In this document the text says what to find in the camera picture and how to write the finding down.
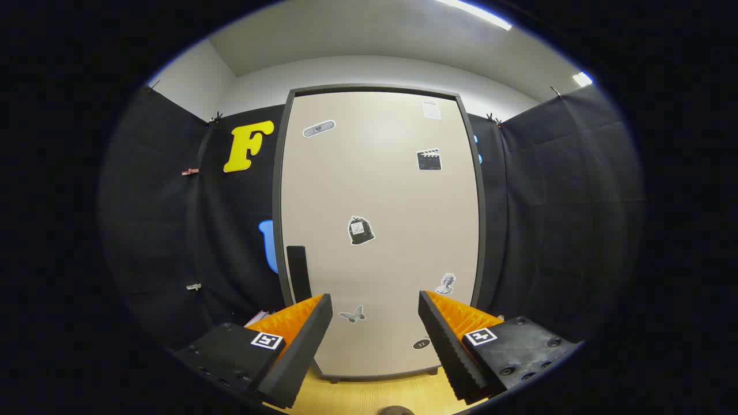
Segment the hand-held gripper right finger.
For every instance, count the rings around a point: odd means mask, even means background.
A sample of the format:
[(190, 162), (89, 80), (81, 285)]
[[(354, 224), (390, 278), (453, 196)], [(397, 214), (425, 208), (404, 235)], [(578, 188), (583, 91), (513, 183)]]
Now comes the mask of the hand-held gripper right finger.
[(522, 388), (580, 348), (530, 318), (502, 320), (434, 291), (419, 292), (417, 314), (466, 404)]

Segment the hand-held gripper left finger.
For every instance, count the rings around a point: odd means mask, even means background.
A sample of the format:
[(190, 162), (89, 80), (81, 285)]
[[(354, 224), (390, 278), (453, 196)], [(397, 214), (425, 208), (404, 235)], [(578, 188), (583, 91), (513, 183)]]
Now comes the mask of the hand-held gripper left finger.
[(332, 316), (332, 297), (316, 295), (248, 326), (222, 323), (174, 356), (242, 403), (291, 408)]

